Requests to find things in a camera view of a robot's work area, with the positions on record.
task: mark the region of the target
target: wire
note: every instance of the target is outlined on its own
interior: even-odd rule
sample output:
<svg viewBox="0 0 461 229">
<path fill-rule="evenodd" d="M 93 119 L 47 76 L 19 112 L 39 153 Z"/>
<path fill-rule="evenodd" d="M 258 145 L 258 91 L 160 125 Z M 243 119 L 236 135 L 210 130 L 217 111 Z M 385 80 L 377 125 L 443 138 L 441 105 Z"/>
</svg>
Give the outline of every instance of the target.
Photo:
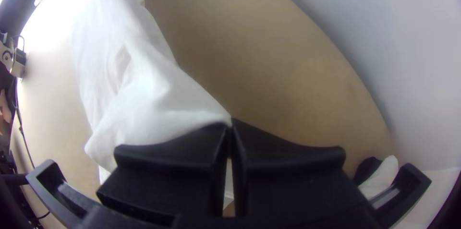
<svg viewBox="0 0 461 229">
<path fill-rule="evenodd" d="M 36 219 L 37 219 L 37 220 L 44 219 L 44 218 L 47 217 L 48 215 L 49 215 L 49 211 L 48 211 L 46 214 L 42 215 L 41 217 L 37 217 Z"/>
<path fill-rule="evenodd" d="M 17 85 L 18 85 L 17 78 L 15 78 L 14 80 L 16 81 L 16 88 L 17 88 Z M 17 90 L 16 90 L 15 97 L 14 97 L 13 107 L 14 107 L 14 110 L 16 111 L 16 116 L 18 117 L 19 132 L 21 133 L 21 136 L 23 137 L 25 149 L 27 151 L 27 155 L 29 155 L 30 164 L 32 164 L 32 168 L 35 169 L 34 162 L 32 160 L 32 157 L 30 156 L 29 147 L 27 146 L 27 141 L 25 140 L 25 135 L 24 135 L 24 131 L 23 131 L 23 120 L 21 118 L 21 112 L 19 111 L 19 107 L 18 107 L 18 93 L 17 93 Z"/>
<path fill-rule="evenodd" d="M 23 137 L 23 140 L 24 140 L 24 145 L 25 145 L 25 149 L 27 151 L 27 155 L 29 156 L 29 160 L 30 160 L 30 164 L 32 165 L 32 168 L 35 169 L 35 165 L 34 165 L 34 162 L 32 160 L 32 157 L 30 156 L 30 151 L 29 151 L 29 147 L 27 146 L 27 141 L 25 140 L 25 135 L 24 135 L 24 131 L 23 131 L 23 120 L 21 119 L 21 112 L 19 111 L 19 108 L 18 108 L 18 92 L 17 92 L 17 85 L 18 85 L 18 80 L 17 78 L 14 78 L 13 79 L 13 82 L 12 82 L 12 87 L 13 87 L 13 84 L 14 82 L 16 81 L 16 86 L 15 86 L 15 96 L 14 96 L 14 103 L 12 102 L 12 105 L 14 107 L 14 110 L 16 111 L 16 115 L 18 117 L 18 121 L 19 121 L 19 132 L 21 132 L 21 136 Z M 37 220 L 40 220 L 40 219 L 44 219 L 45 217 L 47 217 L 49 215 L 49 211 L 40 216 L 40 217 L 36 217 Z"/>
</svg>

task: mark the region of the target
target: black plastic mount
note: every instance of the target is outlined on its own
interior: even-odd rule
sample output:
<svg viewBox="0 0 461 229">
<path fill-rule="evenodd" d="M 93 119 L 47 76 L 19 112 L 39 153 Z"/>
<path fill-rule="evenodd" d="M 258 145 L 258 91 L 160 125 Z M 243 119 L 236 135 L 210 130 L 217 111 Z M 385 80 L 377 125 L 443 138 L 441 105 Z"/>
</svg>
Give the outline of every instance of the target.
<svg viewBox="0 0 461 229">
<path fill-rule="evenodd" d="M 55 217 L 79 229 L 389 228 L 431 183 L 406 164 L 367 201 L 341 169 L 342 148 L 297 145 L 238 120 L 166 143 L 121 145 L 114 156 L 101 203 L 68 185 L 51 160 L 27 180 Z M 222 217 L 228 157 L 235 217 Z"/>
</svg>

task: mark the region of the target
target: white fabric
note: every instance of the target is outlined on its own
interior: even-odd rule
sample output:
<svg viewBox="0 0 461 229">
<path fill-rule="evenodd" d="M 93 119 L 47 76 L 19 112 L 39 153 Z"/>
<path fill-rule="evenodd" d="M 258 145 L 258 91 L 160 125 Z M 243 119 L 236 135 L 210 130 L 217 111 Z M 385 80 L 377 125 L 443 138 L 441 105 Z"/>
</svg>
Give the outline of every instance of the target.
<svg viewBox="0 0 461 229">
<path fill-rule="evenodd" d="M 399 162 L 395 156 L 388 156 L 383 160 L 378 169 L 362 184 L 359 190 L 367 198 L 371 199 L 388 188 L 399 172 Z"/>
<path fill-rule="evenodd" d="M 85 151 L 102 168 L 116 168 L 118 145 L 157 144 L 215 122 L 231 125 L 227 111 L 178 67 L 143 0 L 67 1 L 54 3 L 70 7 L 65 24 L 93 131 Z"/>
</svg>

